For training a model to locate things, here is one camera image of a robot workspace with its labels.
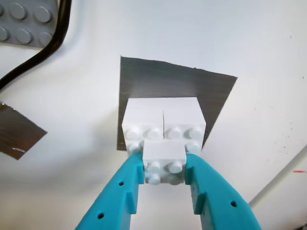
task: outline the white 2x2 lego brick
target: white 2x2 lego brick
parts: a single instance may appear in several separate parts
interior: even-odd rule
[[[146,183],[182,183],[187,163],[183,141],[145,140],[143,163]]]
[[[206,122],[196,97],[170,98],[164,114],[164,139],[180,139],[188,153],[199,154]]]
[[[136,106],[128,100],[122,129],[129,155],[142,151],[144,140],[163,140],[163,111]]]

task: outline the black wire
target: black wire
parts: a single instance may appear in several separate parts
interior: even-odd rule
[[[71,14],[71,0],[61,0],[56,30],[49,44],[38,54],[17,66],[15,69],[0,79],[0,91],[18,76],[37,66],[50,57],[62,45],[68,30]]]

